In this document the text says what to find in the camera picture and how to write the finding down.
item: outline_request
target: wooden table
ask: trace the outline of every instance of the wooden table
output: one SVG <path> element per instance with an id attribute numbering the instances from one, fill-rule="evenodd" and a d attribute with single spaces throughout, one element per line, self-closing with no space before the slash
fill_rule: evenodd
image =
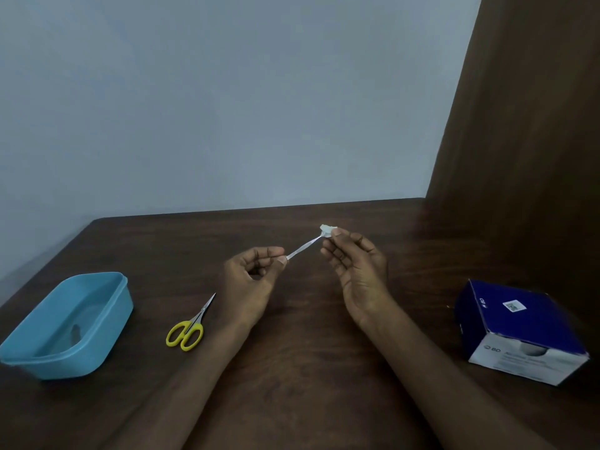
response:
<path id="1" fill-rule="evenodd" d="M 555 388 L 464 360 L 453 304 L 466 280 L 531 284 L 483 242 L 431 215 L 423 200 L 407 199 L 92 222 L 2 307 L 0 338 L 61 280 L 79 273 L 124 273 L 134 311 L 106 362 L 89 376 L 39 382 L 0 368 L 1 447 L 99 446 L 184 361 L 186 354 L 166 347 L 164 338 L 213 293 L 222 262 L 253 245 L 290 252 L 318 234 L 321 223 L 362 232 L 379 245 L 389 258 L 389 287 L 398 302 L 516 416 L 561 448 L 600 446 L 600 383 L 593 363 Z M 206 313 L 207 335 L 217 315 L 218 306 Z M 438 447 L 385 360 L 350 319 L 338 280 L 317 247 L 290 262 L 186 445 Z"/>

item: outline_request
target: scissors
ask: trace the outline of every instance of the scissors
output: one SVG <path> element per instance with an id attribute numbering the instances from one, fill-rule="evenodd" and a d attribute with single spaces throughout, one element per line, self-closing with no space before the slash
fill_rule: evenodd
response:
<path id="1" fill-rule="evenodd" d="M 206 304 L 202 307 L 200 312 L 196 314 L 191 320 L 184 320 L 183 322 L 179 322 L 177 325 L 171 328 L 171 331 L 167 335 L 167 346 L 169 346 L 170 348 L 174 348 L 179 343 L 181 343 L 181 350 L 185 352 L 196 347 L 196 345 L 202 339 L 202 335 L 204 335 L 204 327 L 202 326 L 200 321 L 202 320 L 202 316 L 204 316 L 204 312 L 208 308 L 208 305 L 210 305 L 213 301 L 215 295 L 216 293 L 212 295 L 210 300 L 206 302 Z M 174 341 L 169 341 L 173 332 L 175 332 L 179 328 L 183 328 L 179 336 Z M 192 342 L 190 345 L 187 345 L 192 333 L 194 333 L 196 330 L 200 332 L 200 336 L 198 336 L 198 339 Z"/>

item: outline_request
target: cardboard box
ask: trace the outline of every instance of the cardboard box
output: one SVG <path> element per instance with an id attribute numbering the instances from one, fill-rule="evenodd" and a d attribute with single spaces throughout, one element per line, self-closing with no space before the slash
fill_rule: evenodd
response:
<path id="1" fill-rule="evenodd" d="M 559 385 L 589 360 L 543 293 L 469 279 L 454 311 L 471 363 Z"/>

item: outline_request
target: yellow scissors handle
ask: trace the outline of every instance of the yellow scissors handle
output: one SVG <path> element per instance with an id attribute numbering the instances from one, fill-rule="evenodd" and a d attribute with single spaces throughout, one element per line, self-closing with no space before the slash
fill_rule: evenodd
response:
<path id="1" fill-rule="evenodd" d="M 179 336 L 177 336 L 176 339 L 171 341 L 170 340 L 171 335 L 173 335 L 173 333 L 175 333 L 175 331 L 177 331 L 180 328 L 182 328 L 182 331 L 179 333 Z M 188 345 L 187 343 L 190 340 L 191 335 L 193 333 L 195 333 L 196 331 L 200 332 L 198 338 L 194 342 L 192 342 L 191 344 Z M 169 346 L 170 348 L 173 348 L 173 347 L 177 346 L 179 343 L 181 343 L 181 350 L 184 350 L 185 352 L 187 352 L 190 349 L 196 347 L 196 345 L 202 339 L 203 335 L 204 335 L 204 327 L 202 326 L 202 324 L 195 323 L 194 325 L 192 325 L 191 321 L 184 320 L 183 322 L 179 322 L 177 325 L 175 325 L 173 328 L 171 328 L 171 331 L 167 334 L 166 342 L 167 342 L 167 346 Z"/>

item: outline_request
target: person's right hand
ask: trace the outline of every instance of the person's right hand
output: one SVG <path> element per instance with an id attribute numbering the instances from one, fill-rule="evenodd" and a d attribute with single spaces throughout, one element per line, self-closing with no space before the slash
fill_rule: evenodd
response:
<path id="1" fill-rule="evenodd" d="M 373 313 L 391 300 L 386 287 L 388 261 L 375 245 L 359 233 L 335 228 L 323 241 L 321 253 L 340 278 L 348 312 L 364 329 Z"/>

